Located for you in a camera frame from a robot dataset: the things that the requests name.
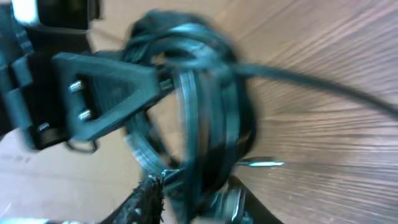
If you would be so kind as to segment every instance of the black device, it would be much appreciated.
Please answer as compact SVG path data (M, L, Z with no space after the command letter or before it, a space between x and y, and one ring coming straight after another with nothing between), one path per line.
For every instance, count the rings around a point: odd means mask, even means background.
M20 128L32 149L66 142L72 150L95 152L98 138L124 128L145 181L103 223L158 223L163 194L180 223L197 216L280 223L231 176L234 166L283 164L243 159L257 131L247 78L320 88L398 115L389 103L337 83L242 64L228 39L196 15L150 11L134 24L123 50L92 52L82 31L98 17L92 13L100 12L98 1L26 1L32 17L21 13L21 2L0 7L0 136ZM167 152L146 114L174 90L182 99L186 161ZM77 149L71 139L93 147Z

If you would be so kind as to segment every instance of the wood grain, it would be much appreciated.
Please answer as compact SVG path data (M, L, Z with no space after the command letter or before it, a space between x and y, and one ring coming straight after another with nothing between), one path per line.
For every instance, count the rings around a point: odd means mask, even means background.
M244 60L307 72L398 103L397 1L118 2L118 15L107 14L109 21L96 29L123 38L126 20L150 8L201 12L231 36ZM285 223L398 223L396 121L304 86L260 79L249 86L260 126L251 156L276 156L287 164L242 167L237 175L270 211ZM175 104L171 96L152 115L169 145L181 150Z

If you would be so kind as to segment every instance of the coiled cable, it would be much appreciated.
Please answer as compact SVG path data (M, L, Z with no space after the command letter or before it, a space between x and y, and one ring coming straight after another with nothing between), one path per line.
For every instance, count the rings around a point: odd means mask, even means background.
M137 21L123 60L156 67L160 82L173 83L185 111L188 158L167 152L155 124L142 111L126 124L127 141L148 172L173 169L166 193L184 204L177 219L189 223L203 197L227 181L234 165L256 139L256 115L244 81L283 80L347 96L397 118L394 105L343 85L286 70L240 64L231 44L198 16L150 11Z

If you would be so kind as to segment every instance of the black power cable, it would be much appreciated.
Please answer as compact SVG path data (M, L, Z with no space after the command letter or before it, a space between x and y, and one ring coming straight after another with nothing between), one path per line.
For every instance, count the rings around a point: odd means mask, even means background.
M190 222L204 198L227 181L254 144L256 115L244 81L284 80L347 96L397 118L393 105L352 88L294 72L238 62L231 44L192 14L150 11L134 24L123 60L157 67L160 82L173 83L185 111L187 161L168 154L145 111L126 124L127 141L150 173L173 169L166 193L179 201L177 219Z

